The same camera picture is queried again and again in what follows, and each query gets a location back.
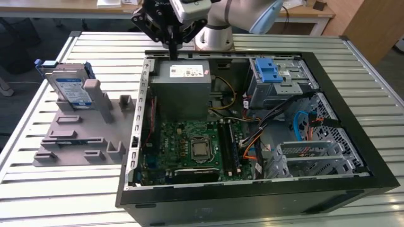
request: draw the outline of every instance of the green circuit board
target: green circuit board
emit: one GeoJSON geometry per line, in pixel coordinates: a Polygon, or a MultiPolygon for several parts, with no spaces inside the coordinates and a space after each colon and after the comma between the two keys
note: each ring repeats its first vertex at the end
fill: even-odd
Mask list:
{"type": "MultiPolygon", "coordinates": [[[[232,123],[232,129],[236,139],[242,138],[240,122],[232,123]]],[[[249,164],[241,165],[241,173],[228,176],[222,168],[222,154],[220,151],[220,142],[217,134],[217,122],[165,122],[160,127],[160,151],[157,154],[148,154],[146,162],[154,163],[146,171],[148,182],[152,185],[169,184],[165,181],[168,169],[181,168],[217,168],[220,169],[218,181],[236,181],[252,179],[249,164]],[[196,161],[192,157],[192,143],[196,141],[208,141],[209,159],[196,161]]]]}

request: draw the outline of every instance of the metal workbench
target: metal workbench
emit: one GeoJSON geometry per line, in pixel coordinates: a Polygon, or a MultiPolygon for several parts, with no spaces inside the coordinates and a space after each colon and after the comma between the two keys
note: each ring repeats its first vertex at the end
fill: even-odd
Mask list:
{"type": "MultiPolygon", "coordinates": [[[[353,45],[337,37],[234,35],[234,47],[316,54],[402,186],[329,214],[201,225],[404,226],[404,103],[353,45]]],[[[69,37],[57,60],[88,60],[109,98],[121,94],[136,97],[142,52],[149,49],[161,49],[161,45],[144,34],[82,32],[69,37]]],[[[126,212],[114,208],[120,165],[30,165],[57,110],[56,98],[44,82],[0,155],[0,226],[138,226],[126,212]]]]}

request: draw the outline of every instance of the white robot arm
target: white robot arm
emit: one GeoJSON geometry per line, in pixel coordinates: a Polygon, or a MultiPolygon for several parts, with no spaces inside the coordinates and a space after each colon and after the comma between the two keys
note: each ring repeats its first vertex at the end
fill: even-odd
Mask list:
{"type": "Polygon", "coordinates": [[[228,50],[230,26],[264,34],[277,17],[282,0],[144,0],[132,22],[177,59],[177,49],[196,36],[202,50],[228,50]]]}

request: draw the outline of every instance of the blue drive bay latch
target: blue drive bay latch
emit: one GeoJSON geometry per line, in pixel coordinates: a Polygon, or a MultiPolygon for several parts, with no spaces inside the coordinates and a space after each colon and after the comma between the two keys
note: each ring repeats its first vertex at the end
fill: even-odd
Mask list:
{"type": "Polygon", "coordinates": [[[256,58],[254,65],[264,83],[281,83],[284,81],[277,74],[277,65],[273,64],[270,58],[256,58]]]}

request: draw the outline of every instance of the power supply label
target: power supply label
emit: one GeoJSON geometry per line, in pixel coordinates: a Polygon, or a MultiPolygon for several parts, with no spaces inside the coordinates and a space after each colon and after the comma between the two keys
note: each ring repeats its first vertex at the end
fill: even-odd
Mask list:
{"type": "Polygon", "coordinates": [[[69,103],[80,108],[90,105],[90,98],[82,88],[81,79],[56,79],[57,87],[69,103]]]}
{"type": "Polygon", "coordinates": [[[172,65],[169,77],[202,77],[202,65],[172,65]]]}

